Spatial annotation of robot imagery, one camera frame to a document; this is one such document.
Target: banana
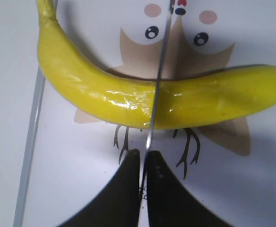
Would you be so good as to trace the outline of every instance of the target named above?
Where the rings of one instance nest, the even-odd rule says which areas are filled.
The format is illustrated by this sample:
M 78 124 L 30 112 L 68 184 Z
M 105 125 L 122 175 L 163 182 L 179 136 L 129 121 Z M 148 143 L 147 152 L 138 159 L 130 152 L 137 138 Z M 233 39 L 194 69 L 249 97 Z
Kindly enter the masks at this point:
M 37 0 L 38 61 L 52 86 L 82 111 L 106 122 L 149 127 L 155 82 L 125 79 L 89 62 L 60 27 L 52 0 Z M 162 81 L 156 129 L 210 125 L 276 104 L 276 67 L 237 68 L 208 76 Z

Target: pink cheek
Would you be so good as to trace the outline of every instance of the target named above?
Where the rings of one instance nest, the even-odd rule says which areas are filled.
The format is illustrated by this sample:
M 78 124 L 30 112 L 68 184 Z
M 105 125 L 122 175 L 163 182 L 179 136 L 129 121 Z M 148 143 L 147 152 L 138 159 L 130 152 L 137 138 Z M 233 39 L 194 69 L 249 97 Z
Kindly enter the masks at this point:
M 199 20 L 206 25 L 211 25 L 218 20 L 218 16 L 214 11 L 205 10 L 199 15 Z
M 161 8 L 157 4 L 148 4 L 144 8 L 144 13 L 148 17 L 157 17 L 161 14 Z

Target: metal blade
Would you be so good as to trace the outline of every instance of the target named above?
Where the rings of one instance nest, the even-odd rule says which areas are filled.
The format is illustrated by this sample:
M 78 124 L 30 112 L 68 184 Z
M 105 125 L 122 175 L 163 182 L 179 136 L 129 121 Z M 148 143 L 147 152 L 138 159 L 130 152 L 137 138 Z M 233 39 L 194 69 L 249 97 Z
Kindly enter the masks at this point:
M 172 11 L 173 11 L 173 0 L 170 0 L 169 7 L 168 7 L 168 14 L 167 14 L 167 19 L 166 19 L 166 24 L 165 24 L 163 44 L 162 44 L 161 55 L 160 55 L 159 69 L 158 69 L 157 80 L 156 80 L 155 97 L 154 97 L 154 103 L 153 103 L 151 123 L 150 123 L 150 128 L 149 128 L 149 131 L 148 131 L 148 135 L 147 135 L 147 142 L 146 142 L 146 150 L 147 151 L 146 151 L 146 156 L 145 156 L 144 166 L 143 166 L 142 182 L 141 182 L 141 188 L 140 188 L 140 201 L 142 199 L 144 181 L 145 181 L 145 177 L 146 177 L 146 174 L 147 174 L 147 171 L 146 171 L 147 157 L 148 157 L 148 154 L 150 152 L 151 145 L 152 145 L 154 124 L 155 124 L 155 116 L 156 116 L 157 103 L 158 103 L 159 91 L 160 91 L 161 73 L 162 73 L 162 69 L 163 69 L 163 65 L 164 65 L 165 54 L 166 54 L 166 49 L 167 49 L 167 41 L 168 41 L 168 36 L 169 36 L 169 33 L 170 33 L 170 28 L 171 28 Z

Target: red heart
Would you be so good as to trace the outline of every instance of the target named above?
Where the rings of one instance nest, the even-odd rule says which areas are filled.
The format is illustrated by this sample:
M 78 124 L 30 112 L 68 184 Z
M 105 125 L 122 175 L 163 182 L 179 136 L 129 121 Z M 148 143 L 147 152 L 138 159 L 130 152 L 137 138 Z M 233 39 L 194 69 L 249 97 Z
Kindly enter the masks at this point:
M 186 0 L 178 0 L 178 6 L 183 5 L 186 6 L 187 2 Z

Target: black dot eye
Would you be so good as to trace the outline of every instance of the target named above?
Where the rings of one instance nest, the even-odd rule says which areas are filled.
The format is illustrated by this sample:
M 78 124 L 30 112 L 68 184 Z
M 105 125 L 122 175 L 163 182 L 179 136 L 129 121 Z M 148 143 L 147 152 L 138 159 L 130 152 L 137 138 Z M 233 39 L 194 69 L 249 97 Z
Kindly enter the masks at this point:
M 184 14 L 186 14 L 186 10 L 182 9 L 182 8 L 177 8 L 175 10 L 175 14 L 178 15 L 178 16 L 183 16 Z
M 159 34 L 159 29 L 156 26 L 151 26 L 146 30 L 146 38 L 154 39 Z
M 208 42 L 208 34 L 205 32 L 201 32 L 197 34 L 194 38 L 194 44 L 196 46 L 203 46 Z

